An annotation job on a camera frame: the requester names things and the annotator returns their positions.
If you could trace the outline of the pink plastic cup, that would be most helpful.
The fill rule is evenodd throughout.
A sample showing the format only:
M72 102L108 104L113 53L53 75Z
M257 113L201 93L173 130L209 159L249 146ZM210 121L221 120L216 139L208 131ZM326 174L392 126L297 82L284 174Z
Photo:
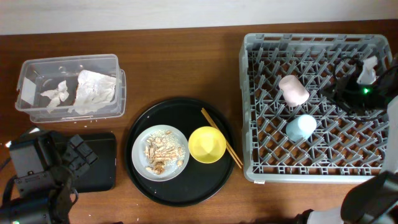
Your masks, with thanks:
M287 75L279 81L285 102L290 107L304 104L310 97L309 92L295 75Z

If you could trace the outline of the blue plastic cup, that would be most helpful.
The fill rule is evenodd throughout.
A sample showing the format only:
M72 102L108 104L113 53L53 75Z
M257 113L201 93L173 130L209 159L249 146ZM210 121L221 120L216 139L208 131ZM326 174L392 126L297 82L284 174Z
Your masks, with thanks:
M317 128L317 121L308 114L301 115L291 121L285 129L287 137L296 142L302 138L308 139Z

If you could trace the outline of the gold snack wrapper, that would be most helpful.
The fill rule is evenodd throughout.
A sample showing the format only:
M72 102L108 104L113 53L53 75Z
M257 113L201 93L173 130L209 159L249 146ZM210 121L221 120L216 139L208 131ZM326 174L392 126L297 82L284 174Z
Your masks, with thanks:
M64 102L69 97L66 80L58 84L54 90L47 90L41 93L41 96L46 96L50 99L50 103L46 106L47 111L51 113L61 102Z

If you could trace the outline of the white napkin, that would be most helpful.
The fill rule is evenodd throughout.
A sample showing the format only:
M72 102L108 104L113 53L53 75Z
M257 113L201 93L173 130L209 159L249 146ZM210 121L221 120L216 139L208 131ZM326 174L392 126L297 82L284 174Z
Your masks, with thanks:
M78 115L101 114L103 108L114 100L116 77L90 70L82 70L67 79L67 91L72 98L69 113Z

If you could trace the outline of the yellow plastic bowl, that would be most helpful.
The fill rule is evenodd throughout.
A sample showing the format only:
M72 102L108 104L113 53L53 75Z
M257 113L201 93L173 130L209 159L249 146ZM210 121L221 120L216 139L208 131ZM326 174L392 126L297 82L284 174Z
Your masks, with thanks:
M198 162L212 164L226 151L226 139L220 130L211 126L200 127L188 139L190 155Z

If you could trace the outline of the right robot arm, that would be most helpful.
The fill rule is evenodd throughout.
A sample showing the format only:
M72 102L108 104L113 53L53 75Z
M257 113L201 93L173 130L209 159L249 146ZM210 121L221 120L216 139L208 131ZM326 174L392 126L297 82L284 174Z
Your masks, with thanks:
M397 65L377 74L377 57L354 62L357 73L335 78L321 93L350 116L367 110L386 112L389 130L382 170L351 189L340 207L306 210L294 223L397 223Z

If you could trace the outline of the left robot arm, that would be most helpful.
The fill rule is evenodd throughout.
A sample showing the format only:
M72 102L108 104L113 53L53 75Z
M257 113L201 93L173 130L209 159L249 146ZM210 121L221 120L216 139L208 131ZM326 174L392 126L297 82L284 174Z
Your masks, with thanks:
M55 131L23 134L11 142L16 170L4 190L1 223L69 223L78 201L75 181L98 156L79 135L56 143Z

